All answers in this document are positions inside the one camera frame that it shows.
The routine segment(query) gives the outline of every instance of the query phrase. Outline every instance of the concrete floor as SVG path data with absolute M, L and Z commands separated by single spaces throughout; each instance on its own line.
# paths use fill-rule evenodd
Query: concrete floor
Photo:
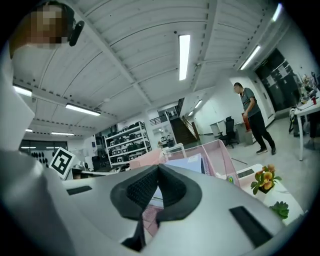
M 299 161 L 299 137 L 294 137 L 293 133 L 289 134 L 289 125 L 289 119 L 283 118 L 275 120 L 267 128 L 276 145 L 275 155 L 271 155 L 268 142 L 265 142 L 268 152 L 260 155 L 256 154 L 260 149 L 257 142 L 253 145 L 235 144 L 234 148 L 227 146 L 227 149 L 231 158 L 247 163 L 232 160 L 236 171 L 255 164 L 274 164 L 277 176 L 282 177 L 281 183 L 297 200 L 302 210 L 306 211 L 310 208 L 320 185 L 320 150 L 312 151 L 304 148 L 303 161 Z M 199 142 L 184 147 L 188 149 L 214 140 L 216 138 L 213 135 L 201 135 Z

